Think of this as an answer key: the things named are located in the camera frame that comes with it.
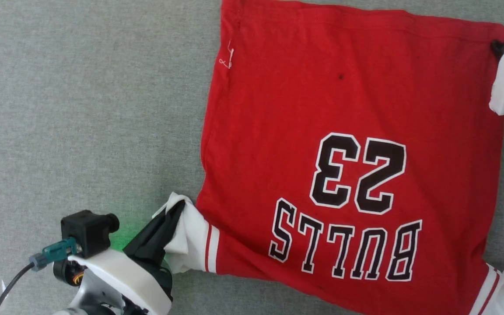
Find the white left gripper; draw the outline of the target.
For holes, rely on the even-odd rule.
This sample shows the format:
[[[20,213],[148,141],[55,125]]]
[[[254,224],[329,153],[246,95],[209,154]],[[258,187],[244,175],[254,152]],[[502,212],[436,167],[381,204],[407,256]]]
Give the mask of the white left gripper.
[[[174,237],[185,205],[186,201],[180,200],[161,211],[124,247],[124,253],[107,249],[89,259],[70,255],[69,261],[85,267],[70,307],[81,308],[91,301],[122,309],[128,300],[146,315],[168,314],[172,307],[170,297],[151,273],[136,262],[162,263],[165,247]]]

